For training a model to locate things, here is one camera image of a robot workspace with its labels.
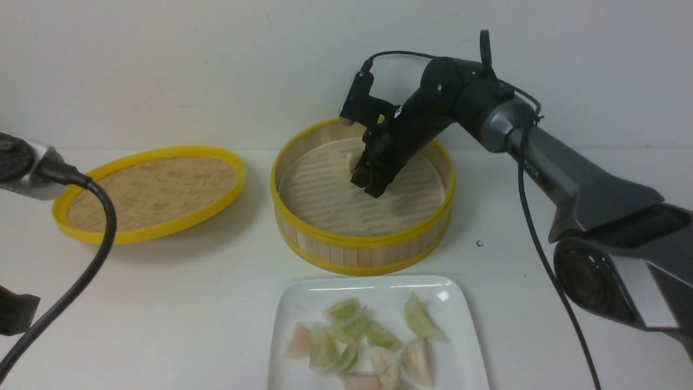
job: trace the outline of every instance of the yellow rim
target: yellow rim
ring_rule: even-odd
[[[236,172],[238,182],[229,192],[223,197],[214,201],[212,204],[200,210],[192,212],[184,217],[174,219],[172,221],[161,223],[155,226],[148,226],[142,229],[127,230],[116,234],[115,244],[129,244],[132,242],[146,241],[163,237],[181,230],[197,225],[213,215],[225,209],[233,203],[245,187],[245,168],[243,161],[235,154],[225,149],[212,148],[209,146],[178,146],[174,148],[157,149],[129,155],[125,158],[115,160],[99,168],[87,173],[94,179],[100,180],[116,171],[131,167],[133,165],[142,164],[151,160],[159,160],[162,158],[173,157],[208,157],[226,162]],[[72,203],[72,200],[83,191],[79,187],[69,186],[65,192],[53,203],[53,218],[58,224],[58,228],[66,236],[74,238],[78,241],[88,244],[99,244],[103,239],[103,233],[87,232],[72,226],[67,218],[67,210]]]
[[[286,219],[293,228],[295,228],[297,231],[304,233],[306,236],[313,237],[315,239],[319,239],[320,241],[330,244],[330,245],[336,245],[336,246],[346,246],[349,248],[379,248],[381,246],[391,246],[391,245],[397,245],[401,242],[409,241],[411,239],[414,239],[415,237],[418,237],[419,235],[425,233],[430,227],[438,223],[440,218],[442,218],[443,215],[450,209],[450,205],[453,199],[453,194],[455,193],[455,168],[453,166],[453,161],[450,159],[450,156],[448,152],[441,146],[441,144],[436,141],[435,139],[431,142],[435,147],[440,149],[442,152],[443,156],[445,157],[448,165],[450,166],[450,189],[447,191],[447,195],[445,197],[445,200],[443,201],[443,204],[436,210],[433,215],[428,217],[426,220],[422,221],[421,223],[412,226],[411,228],[408,228],[407,230],[403,230],[401,232],[396,232],[392,233],[389,235],[379,235],[379,236],[372,236],[372,237],[350,237],[350,236],[345,236],[345,235],[338,235],[335,233],[327,232],[325,230],[321,230],[316,228],[315,226],[308,225],[306,222],[303,222],[299,217],[296,217],[289,209],[284,205],[284,202],[281,201],[281,198],[279,198],[279,193],[277,191],[277,186],[275,185],[275,182],[277,181],[277,165],[279,163],[279,160],[284,156],[284,153],[296,142],[299,141],[299,139],[303,138],[306,134],[311,133],[318,128],[321,128],[323,126],[335,124],[339,121],[339,119],[330,119],[328,121],[321,122],[319,124],[316,124],[314,126],[311,126],[307,128],[306,130],[301,131],[298,135],[293,137],[282,149],[279,151],[279,154],[274,161],[274,165],[272,165],[272,175],[270,176],[270,188],[272,190],[272,200],[274,201],[274,204],[276,207],[279,209],[279,214]]]
[[[440,233],[438,238],[433,241],[431,245],[429,245],[426,249],[424,249],[422,252],[420,252],[418,255],[411,257],[409,259],[406,259],[403,262],[399,262],[396,264],[390,264],[386,266],[377,266],[377,267],[371,267],[371,268],[353,268],[349,266],[341,266],[341,265],[336,265],[332,263],[325,262],[323,260],[318,259],[317,257],[313,257],[310,255],[310,253],[304,251],[303,249],[300,249],[296,244],[291,242],[288,237],[284,234],[284,231],[282,229],[279,229],[279,234],[281,235],[281,238],[284,239],[284,242],[286,242],[287,245],[289,245],[289,248],[291,248],[292,251],[294,251],[298,256],[300,256],[302,259],[306,260],[307,262],[311,263],[312,265],[322,268],[326,271],[334,272],[334,273],[341,273],[342,275],[349,275],[349,276],[376,276],[376,275],[385,275],[386,273],[393,273],[396,271],[400,271],[402,269],[408,268],[421,260],[423,260],[426,256],[428,256],[431,252],[433,252],[436,247],[438,247],[438,244],[440,244],[440,241],[443,240],[445,237],[445,233],[448,231],[448,225],[450,224],[450,219],[448,218],[447,222],[445,223],[445,226],[443,227],[443,231]]]

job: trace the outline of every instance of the dumpling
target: dumpling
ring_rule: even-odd
[[[403,344],[389,330],[385,329],[381,324],[370,321],[368,330],[366,330],[366,340],[371,346],[383,347],[396,352],[403,347]]]
[[[360,309],[356,315],[342,323],[332,325],[328,332],[340,343],[358,341],[368,328],[368,310]]]
[[[342,384],[344,390],[383,390],[380,379],[375,375],[345,375]]]
[[[402,351],[402,366],[404,371],[421,386],[433,387],[433,374],[430,369],[428,341],[423,338],[415,339]]]
[[[308,367],[320,371],[337,360],[337,346],[334,339],[322,327],[316,327],[310,335],[310,362]]]
[[[329,323],[340,323],[352,319],[361,308],[358,298],[343,300],[322,311],[322,316]]]
[[[285,356],[288,359],[299,359],[308,356],[310,350],[310,330],[301,323],[296,324],[294,336],[286,344]]]
[[[399,389],[399,362],[394,353],[383,347],[371,347],[366,350],[366,356],[378,374],[383,390]]]
[[[431,340],[444,340],[443,332],[431,321],[419,297],[412,292],[404,305],[404,319],[407,321],[409,329],[419,337]]]

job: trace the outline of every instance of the bamboo steamer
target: bamboo steamer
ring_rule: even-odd
[[[450,157],[433,141],[379,199],[370,198],[349,183],[364,131],[337,119],[304,130],[279,152],[270,186],[287,245],[315,266],[354,276],[395,272],[433,251],[455,192]]]

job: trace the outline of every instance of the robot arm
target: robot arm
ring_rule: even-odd
[[[400,106],[370,104],[372,58],[340,112],[367,129],[351,182],[378,198],[407,161],[453,122],[486,150],[508,153],[556,205],[549,233],[565,293],[585,310],[693,346],[693,213],[610,175],[536,125],[524,94],[498,80],[487,31],[482,61],[433,58]],[[362,78],[370,83],[360,84]],[[377,123],[377,116],[384,120]]]

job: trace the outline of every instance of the white dumpling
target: white dumpling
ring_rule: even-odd
[[[383,347],[371,347],[366,350],[366,356],[378,374],[383,390],[399,389],[399,362],[394,353]]]
[[[433,387],[433,374],[430,368],[430,356],[428,353],[428,341],[418,338],[410,342],[402,351],[402,365],[404,371],[416,383],[421,386]]]
[[[346,375],[342,377],[344,390],[382,390],[380,379],[375,375]]]

